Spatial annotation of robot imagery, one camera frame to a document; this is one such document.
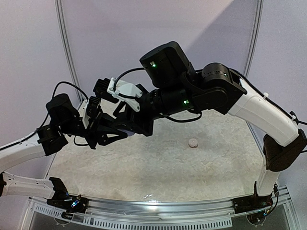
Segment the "pink earbud charging case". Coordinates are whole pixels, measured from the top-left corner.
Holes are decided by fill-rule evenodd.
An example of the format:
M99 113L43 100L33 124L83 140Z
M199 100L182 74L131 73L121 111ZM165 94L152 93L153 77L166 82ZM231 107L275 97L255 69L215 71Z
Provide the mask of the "pink earbud charging case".
M198 141L197 141L195 138L191 138L191 139L188 141L188 145L189 145L189 147L191 147L191 148L197 148L197 147L198 147Z

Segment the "lavender earbud charging case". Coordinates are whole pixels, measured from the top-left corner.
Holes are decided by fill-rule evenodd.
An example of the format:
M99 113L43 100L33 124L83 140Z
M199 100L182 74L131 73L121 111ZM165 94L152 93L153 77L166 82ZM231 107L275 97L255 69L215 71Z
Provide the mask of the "lavender earbud charging case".
M126 133L128 137L131 137L131 136L133 136L135 134L134 132L128 131L128 130L120 130L120 131Z

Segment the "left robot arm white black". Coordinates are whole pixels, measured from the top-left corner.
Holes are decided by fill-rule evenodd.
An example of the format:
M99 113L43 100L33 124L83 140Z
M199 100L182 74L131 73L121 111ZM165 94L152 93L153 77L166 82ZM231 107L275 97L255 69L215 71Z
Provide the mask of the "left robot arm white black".
M27 138L8 144L0 149L0 194L1 196L37 196L53 200L61 208L71 204L71 197L60 178L37 179L16 176L7 169L23 162L47 157L59 152L68 144L66 135L79 136L86 140L91 149L105 146L127 138L128 134L114 129L113 118L102 112L99 102L91 100L97 108L87 123L72 105L69 96L61 93L54 96L46 108L50 123L42 126Z

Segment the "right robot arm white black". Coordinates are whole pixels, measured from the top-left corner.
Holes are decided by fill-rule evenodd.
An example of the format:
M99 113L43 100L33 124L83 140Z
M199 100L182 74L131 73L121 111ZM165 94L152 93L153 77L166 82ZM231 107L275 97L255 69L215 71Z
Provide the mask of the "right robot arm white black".
M171 119L173 114L189 111L201 116L215 110L241 118L264 131L264 163L254 193L248 199L258 209L277 190L276 181L307 145L294 113L287 113L256 89L238 71L221 63L210 63L195 70L180 45L171 41L140 58L141 69L149 75L155 89L112 78L107 92L125 106L115 116L118 125L145 136L153 132L153 121Z

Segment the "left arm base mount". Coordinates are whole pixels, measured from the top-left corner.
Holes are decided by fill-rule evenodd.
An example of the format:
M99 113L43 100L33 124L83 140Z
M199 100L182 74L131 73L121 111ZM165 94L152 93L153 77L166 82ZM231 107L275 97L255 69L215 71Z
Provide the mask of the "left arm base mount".
M53 207L66 210L68 213L85 213L89 199L82 195L69 195L68 193L54 194L51 199L47 200L47 204Z

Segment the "aluminium front rail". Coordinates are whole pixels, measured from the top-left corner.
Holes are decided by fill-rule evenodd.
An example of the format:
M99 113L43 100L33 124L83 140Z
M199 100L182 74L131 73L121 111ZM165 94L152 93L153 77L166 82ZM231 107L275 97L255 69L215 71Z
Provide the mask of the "aluminium front rail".
M299 224L285 186L274 198L274 211L239 213L233 198L199 202L129 202L91 198L84 213L69 219L63 210L31 198L23 230L297 230Z

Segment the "right aluminium corner post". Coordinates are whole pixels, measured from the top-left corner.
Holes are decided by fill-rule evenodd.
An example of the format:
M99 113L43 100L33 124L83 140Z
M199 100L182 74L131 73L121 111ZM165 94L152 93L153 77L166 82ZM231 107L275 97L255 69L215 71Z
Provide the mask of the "right aluminium corner post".
M252 66L253 57L256 51L257 39L260 32L260 24L262 18L262 11L263 11L263 0L257 0L256 6L253 14L253 21L252 21L252 28L249 36L248 42L248 51L247 57L245 60L244 68L243 68L243 75L247 78Z

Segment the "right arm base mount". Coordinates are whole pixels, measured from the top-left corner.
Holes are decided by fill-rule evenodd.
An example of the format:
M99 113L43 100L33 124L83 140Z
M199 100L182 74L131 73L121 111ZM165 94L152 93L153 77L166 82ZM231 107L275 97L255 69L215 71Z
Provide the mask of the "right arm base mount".
M257 192L254 192L252 195L237 197L231 201L236 214L264 208L273 209L274 207L272 193L266 196L259 196Z

